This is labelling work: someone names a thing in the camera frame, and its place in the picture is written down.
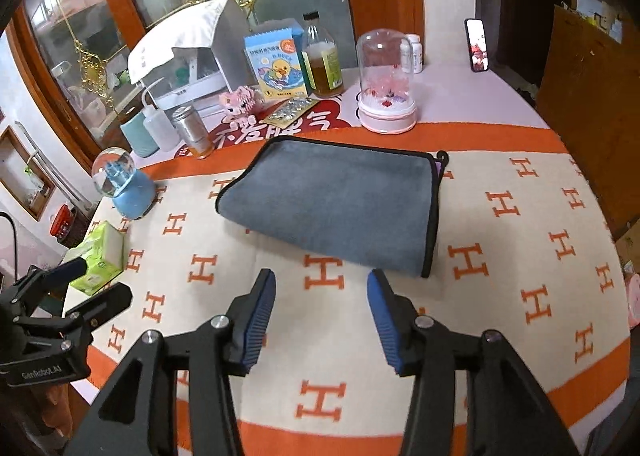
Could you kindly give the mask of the purple and grey towel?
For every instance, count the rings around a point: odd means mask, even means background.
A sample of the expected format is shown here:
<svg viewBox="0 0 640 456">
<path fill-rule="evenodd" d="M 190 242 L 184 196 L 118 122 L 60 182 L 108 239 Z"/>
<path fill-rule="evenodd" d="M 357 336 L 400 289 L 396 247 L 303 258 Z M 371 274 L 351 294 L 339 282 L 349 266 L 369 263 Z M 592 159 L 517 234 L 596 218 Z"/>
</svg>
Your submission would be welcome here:
<svg viewBox="0 0 640 456">
<path fill-rule="evenodd" d="M 273 138 L 216 199 L 251 231 L 341 260 L 426 278 L 449 156 Z"/>
</svg>

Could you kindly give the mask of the green tissue pack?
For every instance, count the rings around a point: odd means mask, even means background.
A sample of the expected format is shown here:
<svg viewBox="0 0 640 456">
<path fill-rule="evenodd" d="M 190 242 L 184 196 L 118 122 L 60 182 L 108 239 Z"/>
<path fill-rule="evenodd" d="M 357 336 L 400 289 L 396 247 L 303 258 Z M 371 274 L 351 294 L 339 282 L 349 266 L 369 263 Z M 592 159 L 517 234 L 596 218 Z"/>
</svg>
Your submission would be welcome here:
<svg viewBox="0 0 640 456">
<path fill-rule="evenodd" d="M 87 263 L 86 274 L 73 280 L 70 286 L 93 295 L 111 283 L 124 267 L 124 238 L 111 223 L 103 221 L 77 247 L 69 249 L 63 262 L 81 257 Z"/>
</svg>

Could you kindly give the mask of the orange cream H-pattern tablecloth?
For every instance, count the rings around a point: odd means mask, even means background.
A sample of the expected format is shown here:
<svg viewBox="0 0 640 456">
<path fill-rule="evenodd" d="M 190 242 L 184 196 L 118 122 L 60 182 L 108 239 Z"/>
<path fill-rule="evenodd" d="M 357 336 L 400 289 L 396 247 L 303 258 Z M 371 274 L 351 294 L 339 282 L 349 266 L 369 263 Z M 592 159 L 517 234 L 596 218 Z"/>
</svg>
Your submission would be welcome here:
<svg viewBox="0 0 640 456">
<path fill-rule="evenodd" d="M 125 235 L 122 282 L 134 298 L 96 331 L 79 392 L 93 398 L 143 332 L 207 324 L 268 268 L 276 300 L 262 350 L 233 384 L 246 454 L 398 452 L 413 380 L 395 370 L 386 293 L 409 300 L 413 330 L 508 341 L 585 442 L 625 394 L 627 300 L 605 219 L 560 138 L 537 127 L 429 123 L 406 135 L 352 127 L 321 139 L 447 151 L 431 275 L 376 276 L 223 219 L 216 198 L 257 144 L 153 164 L 160 192 L 149 215 L 130 221 L 109 202 L 96 213 Z"/>
</svg>

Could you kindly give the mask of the teal cylindrical container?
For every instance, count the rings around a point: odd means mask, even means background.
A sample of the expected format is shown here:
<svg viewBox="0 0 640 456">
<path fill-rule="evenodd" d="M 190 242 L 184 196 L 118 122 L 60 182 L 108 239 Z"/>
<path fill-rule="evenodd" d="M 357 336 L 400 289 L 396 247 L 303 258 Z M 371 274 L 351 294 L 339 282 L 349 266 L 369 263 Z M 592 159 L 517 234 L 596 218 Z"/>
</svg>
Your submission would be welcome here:
<svg viewBox="0 0 640 456">
<path fill-rule="evenodd" d="M 141 110 L 130 108 L 124 114 L 124 121 L 120 124 L 122 135 L 131 147 L 131 150 L 141 158 L 152 156 L 160 149 L 151 134 L 144 126 L 145 116 Z"/>
</svg>

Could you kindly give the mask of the pink cylindrical container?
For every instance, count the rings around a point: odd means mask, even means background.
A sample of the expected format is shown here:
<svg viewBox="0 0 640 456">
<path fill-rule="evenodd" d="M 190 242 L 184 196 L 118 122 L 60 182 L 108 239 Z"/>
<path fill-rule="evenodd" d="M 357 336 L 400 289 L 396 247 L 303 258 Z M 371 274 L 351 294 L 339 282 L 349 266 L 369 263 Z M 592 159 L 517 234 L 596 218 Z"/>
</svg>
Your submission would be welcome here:
<svg viewBox="0 0 640 456">
<path fill-rule="evenodd" d="M 628 307 L 628 326 L 632 330 L 640 325 L 640 275 L 634 274 L 626 279 L 626 297 Z"/>
</svg>

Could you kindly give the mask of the white squeeze bottle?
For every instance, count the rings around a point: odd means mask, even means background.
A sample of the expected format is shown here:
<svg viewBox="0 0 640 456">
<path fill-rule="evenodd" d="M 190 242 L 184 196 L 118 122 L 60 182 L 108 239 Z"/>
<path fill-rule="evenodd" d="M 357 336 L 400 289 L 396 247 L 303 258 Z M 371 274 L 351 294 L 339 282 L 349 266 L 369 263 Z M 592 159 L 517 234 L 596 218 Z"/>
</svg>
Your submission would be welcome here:
<svg viewBox="0 0 640 456">
<path fill-rule="evenodd" d="M 170 151 L 178 146 L 180 137 L 171 124 L 165 111 L 158 108 L 150 98 L 148 90 L 144 90 L 141 96 L 142 112 L 144 116 L 143 125 L 150 136 L 157 143 L 162 151 Z"/>
</svg>

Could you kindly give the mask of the silver metal can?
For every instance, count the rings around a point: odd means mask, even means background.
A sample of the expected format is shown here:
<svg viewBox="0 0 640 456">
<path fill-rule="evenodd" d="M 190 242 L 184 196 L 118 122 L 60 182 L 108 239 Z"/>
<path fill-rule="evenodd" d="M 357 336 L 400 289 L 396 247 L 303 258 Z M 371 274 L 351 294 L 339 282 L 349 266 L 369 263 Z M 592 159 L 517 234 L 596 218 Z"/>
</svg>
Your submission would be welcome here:
<svg viewBox="0 0 640 456">
<path fill-rule="evenodd" d="M 178 134 L 194 157 L 205 158 L 214 150 L 208 130 L 193 106 L 188 104 L 179 107 L 172 114 L 171 119 Z"/>
</svg>

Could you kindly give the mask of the cardboard box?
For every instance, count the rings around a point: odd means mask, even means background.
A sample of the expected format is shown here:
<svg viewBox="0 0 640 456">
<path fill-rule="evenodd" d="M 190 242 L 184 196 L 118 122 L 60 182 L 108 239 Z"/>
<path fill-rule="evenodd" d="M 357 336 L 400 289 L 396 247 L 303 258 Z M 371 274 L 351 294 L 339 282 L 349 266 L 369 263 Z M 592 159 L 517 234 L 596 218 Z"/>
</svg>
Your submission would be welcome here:
<svg viewBox="0 0 640 456">
<path fill-rule="evenodd" d="M 639 228 L 633 227 L 616 241 L 615 248 L 620 266 L 625 274 L 634 275 L 640 271 Z"/>
</svg>

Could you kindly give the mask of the pink block toy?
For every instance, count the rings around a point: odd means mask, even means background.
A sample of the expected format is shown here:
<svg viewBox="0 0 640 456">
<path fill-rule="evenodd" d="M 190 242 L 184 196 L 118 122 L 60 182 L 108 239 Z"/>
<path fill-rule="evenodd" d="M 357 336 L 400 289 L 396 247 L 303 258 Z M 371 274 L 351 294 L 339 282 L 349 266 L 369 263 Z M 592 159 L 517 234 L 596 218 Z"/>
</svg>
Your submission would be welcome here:
<svg viewBox="0 0 640 456">
<path fill-rule="evenodd" d="M 256 123 L 255 93 L 250 87 L 240 86 L 233 92 L 220 94 L 219 104 L 224 114 L 221 122 L 228 124 L 230 129 L 235 130 Z"/>
</svg>

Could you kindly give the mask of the pill blister pack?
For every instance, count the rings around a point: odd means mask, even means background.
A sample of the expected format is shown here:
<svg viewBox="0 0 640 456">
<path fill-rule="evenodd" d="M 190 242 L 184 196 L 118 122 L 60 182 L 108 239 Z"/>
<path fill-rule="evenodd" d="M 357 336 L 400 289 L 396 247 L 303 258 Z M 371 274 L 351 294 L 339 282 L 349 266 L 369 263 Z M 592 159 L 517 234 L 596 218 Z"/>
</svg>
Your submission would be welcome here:
<svg viewBox="0 0 640 456">
<path fill-rule="evenodd" d="M 291 124 L 295 123 L 311 108 L 318 104 L 319 99 L 316 98 L 291 98 L 280 104 L 276 109 L 271 111 L 268 116 L 262 119 L 265 124 L 284 130 Z"/>
</svg>

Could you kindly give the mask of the brown liquid glass bottle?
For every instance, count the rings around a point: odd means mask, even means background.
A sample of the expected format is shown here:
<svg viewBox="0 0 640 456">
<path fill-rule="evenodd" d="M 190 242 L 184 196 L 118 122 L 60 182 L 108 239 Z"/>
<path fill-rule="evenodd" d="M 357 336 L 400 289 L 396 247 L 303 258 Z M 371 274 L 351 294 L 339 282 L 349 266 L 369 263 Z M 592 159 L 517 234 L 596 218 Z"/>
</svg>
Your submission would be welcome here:
<svg viewBox="0 0 640 456">
<path fill-rule="evenodd" d="M 303 58 L 312 90 L 324 98 L 342 93 L 344 81 L 334 38 L 320 24 L 318 12 L 303 14 L 303 20 Z"/>
</svg>

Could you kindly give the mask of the pink glass dome ornament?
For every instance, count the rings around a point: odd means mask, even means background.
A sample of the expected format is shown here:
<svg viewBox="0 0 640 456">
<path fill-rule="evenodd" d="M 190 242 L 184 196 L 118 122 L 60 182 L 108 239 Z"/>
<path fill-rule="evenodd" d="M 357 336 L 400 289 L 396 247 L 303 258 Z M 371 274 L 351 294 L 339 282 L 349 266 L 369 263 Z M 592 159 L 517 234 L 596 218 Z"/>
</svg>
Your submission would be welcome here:
<svg viewBox="0 0 640 456">
<path fill-rule="evenodd" d="M 358 38 L 357 116 L 367 130 L 397 135 L 416 125 L 411 52 L 407 35 L 396 30 L 375 29 Z"/>
</svg>

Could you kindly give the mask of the white pill bottle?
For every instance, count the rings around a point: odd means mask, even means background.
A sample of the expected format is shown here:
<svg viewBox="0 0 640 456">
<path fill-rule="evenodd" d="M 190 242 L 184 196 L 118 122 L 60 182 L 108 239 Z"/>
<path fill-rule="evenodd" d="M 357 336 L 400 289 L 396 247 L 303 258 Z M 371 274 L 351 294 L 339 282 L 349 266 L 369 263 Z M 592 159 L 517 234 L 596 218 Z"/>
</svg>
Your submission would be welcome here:
<svg viewBox="0 0 640 456">
<path fill-rule="evenodd" d="M 407 34 L 400 40 L 400 67 L 403 72 L 422 72 L 423 46 L 418 34 Z"/>
</svg>

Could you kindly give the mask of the black smartphone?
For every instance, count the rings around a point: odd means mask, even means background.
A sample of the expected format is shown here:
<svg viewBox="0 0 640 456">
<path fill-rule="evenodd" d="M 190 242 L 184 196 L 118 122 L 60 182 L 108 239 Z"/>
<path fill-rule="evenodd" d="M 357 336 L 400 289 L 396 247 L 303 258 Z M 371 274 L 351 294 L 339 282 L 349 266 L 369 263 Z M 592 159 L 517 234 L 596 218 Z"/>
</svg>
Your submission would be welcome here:
<svg viewBox="0 0 640 456">
<path fill-rule="evenodd" d="M 489 69 L 489 58 L 484 23 L 480 19 L 468 18 L 464 27 L 471 69 L 474 72 L 485 72 Z"/>
</svg>

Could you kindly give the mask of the wooden shelf cabinet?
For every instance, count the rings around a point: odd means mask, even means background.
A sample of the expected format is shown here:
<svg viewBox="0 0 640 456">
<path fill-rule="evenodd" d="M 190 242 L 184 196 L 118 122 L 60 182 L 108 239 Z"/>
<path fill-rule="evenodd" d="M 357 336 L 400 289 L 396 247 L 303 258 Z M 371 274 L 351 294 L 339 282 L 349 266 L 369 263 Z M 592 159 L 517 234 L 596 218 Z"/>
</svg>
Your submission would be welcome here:
<svg viewBox="0 0 640 456">
<path fill-rule="evenodd" d="M 537 110 L 622 237 L 639 220 L 639 0 L 559 0 Z"/>
</svg>

